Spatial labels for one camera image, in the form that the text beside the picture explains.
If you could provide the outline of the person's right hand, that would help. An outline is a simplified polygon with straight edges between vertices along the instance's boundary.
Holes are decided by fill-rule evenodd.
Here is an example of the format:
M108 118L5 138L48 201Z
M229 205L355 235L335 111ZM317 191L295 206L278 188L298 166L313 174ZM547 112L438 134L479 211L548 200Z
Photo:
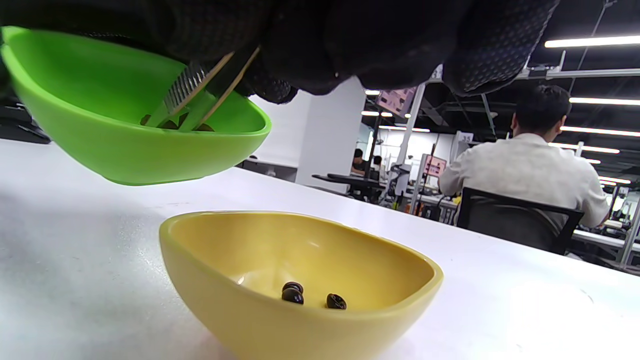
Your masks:
M393 91L441 79L458 96L514 81L557 0L149 0L167 51L214 65L256 58L238 85L274 104L298 91L322 96L356 78Z

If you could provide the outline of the person's left hand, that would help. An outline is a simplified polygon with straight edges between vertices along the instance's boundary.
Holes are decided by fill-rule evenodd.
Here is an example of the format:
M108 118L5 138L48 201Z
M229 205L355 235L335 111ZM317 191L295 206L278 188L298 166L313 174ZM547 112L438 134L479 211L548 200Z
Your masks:
M168 56L151 31L148 5L162 15L172 15L162 8L166 5L164 0L2 0L1 27L80 35ZM0 73L1 139L50 144L50 137L14 92L4 61Z

